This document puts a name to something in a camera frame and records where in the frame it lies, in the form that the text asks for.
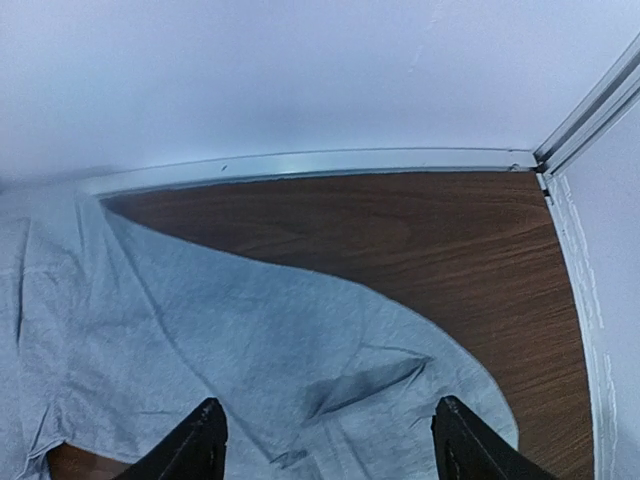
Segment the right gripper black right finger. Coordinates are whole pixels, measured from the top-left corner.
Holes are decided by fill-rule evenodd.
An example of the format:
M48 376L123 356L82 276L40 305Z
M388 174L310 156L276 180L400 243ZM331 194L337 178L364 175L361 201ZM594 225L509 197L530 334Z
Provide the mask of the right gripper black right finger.
M543 480L554 477L511 447L453 395L439 400L431 430L440 479Z

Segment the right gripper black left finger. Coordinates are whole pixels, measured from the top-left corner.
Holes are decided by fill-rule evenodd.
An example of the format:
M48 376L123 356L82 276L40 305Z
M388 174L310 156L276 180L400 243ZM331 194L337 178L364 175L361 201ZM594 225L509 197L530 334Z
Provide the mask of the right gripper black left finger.
M216 398L206 398L114 480L223 480L227 441L223 407Z

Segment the grey long sleeve shirt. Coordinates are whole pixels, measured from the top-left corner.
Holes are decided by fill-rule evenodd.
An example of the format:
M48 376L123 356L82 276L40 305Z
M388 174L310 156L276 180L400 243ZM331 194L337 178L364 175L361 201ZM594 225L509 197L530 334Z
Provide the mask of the grey long sleeve shirt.
M61 445L134 463L208 397L229 479L433 479L454 395L511 445L495 380L356 283L195 245L69 187L1 196L1 475Z

